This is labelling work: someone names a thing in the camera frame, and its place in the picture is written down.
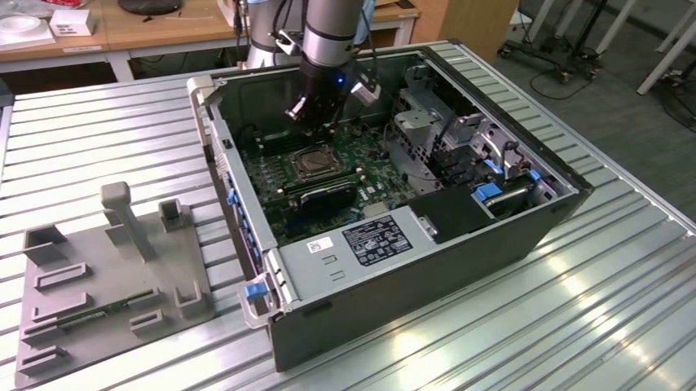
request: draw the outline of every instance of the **cpu socket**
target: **cpu socket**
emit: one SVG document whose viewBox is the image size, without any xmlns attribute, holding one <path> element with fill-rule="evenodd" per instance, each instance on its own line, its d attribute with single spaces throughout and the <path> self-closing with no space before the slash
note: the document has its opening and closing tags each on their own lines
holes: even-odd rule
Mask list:
<svg viewBox="0 0 696 391">
<path fill-rule="evenodd" d="M 327 145 L 310 147 L 290 155 L 290 162 L 302 181 L 338 172 L 340 163 Z"/>
</svg>

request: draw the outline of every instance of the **white label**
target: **white label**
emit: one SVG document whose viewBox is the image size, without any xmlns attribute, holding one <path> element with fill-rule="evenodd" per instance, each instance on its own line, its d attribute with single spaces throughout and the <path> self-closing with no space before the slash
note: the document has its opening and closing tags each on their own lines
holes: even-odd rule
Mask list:
<svg viewBox="0 0 696 391">
<path fill-rule="evenodd" d="M 311 254 L 318 253 L 322 250 L 326 250 L 327 248 L 334 247 L 334 242 L 330 241 L 330 237 L 326 236 L 324 238 L 319 240 L 314 240 L 312 242 L 307 243 L 308 252 Z"/>
<path fill-rule="evenodd" d="M 63 53 L 79 53 L 80 51 L 100 51 L 101 47 L 96 46 L 77 46 L 63 49 Z"/>
</svg>

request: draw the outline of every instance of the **gray carpet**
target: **gray carpet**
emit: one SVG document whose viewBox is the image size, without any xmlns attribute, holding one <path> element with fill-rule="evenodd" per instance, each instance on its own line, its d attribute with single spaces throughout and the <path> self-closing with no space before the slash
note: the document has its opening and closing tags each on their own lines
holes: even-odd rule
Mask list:
<svg viewBox="0 0 696 391">
<path fill-rule="evenodd" d="M 535 15 L 542 0 L 523 0 L 522 9 Z M 557 1 L 546 18 L 557 20 L 565 1 Z M 592 6 L 582 5 L 567 38 L 574 41 L 588 18 Z M 594 48 L 614 16 L 605 12 L 588 40 Z M 537 42 L 543 38 L 539 33 Z M 665 114 L 657 92 L 646 96 L 634 93 L 646 74 L 662 55 L 654 51 L 661 39 L 632 24 L 625 24 L 602 62 L 605 69 L 588 88 L 563 101 L 546 99 L 529 88 L 529 79 L 553 66 L 513 53 L 498 59 L 494 67 L 546 106 L 562 121 L 593 143 L 597 148 L 681 210 L 696 220 L 696 134 L 689 132 Z M 693 55 L 685 53 L 674 67 L 685 68 Z M 550 76 L 539 77 L 537 90 L 551 96 L 571 93 L 586 80 L 578 77 L 569 85 L 561 85 Z M 696 109 L 696 94 L 682 99 Z"/>
</svg>

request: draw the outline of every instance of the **cart wheel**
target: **cart wheel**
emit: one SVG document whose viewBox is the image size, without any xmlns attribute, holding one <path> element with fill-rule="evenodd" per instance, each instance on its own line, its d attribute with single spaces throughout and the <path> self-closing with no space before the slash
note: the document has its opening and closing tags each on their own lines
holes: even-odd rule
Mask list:
<svg viewBox="0 0 696 391">
<path fill-rule="evenodd" d="M 502 46 L 502 49 L 498 50 L 498 55 L 502 59 L 510 57 L 511 48 L 509 46 Z"/>
<path fill-rule="evenodd" d="M 561 73 L 559 73 L 559 81 L 561 81 L 561 84 L 567 84 L 567 83 L 570 83 L 570 79 L 571 79 L 571 75 L 570 75 L 567 72 L 561 72 Z"/>
</svg>

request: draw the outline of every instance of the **green circuit board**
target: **green circuit board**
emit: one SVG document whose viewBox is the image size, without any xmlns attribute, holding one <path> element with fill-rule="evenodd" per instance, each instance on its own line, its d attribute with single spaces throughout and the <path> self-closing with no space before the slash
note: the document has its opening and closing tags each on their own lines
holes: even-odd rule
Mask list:
<svg viewBox="0 0 696 391">
<path fill-rule="evenodd" d="M 383 154 L 382 132 L 379 128 L 342 125 L 324 144 L 275 156 L 262 156 L 258 150 L 243 152 L 244 167 L 279 245 L 359 221 L 366 216 L 364 207 L 390 210 L 415 196 Z M 302 195 L 346 183 L 358 187 L 350 206 L 319 216 L 298 212 Z"/>
</svg>

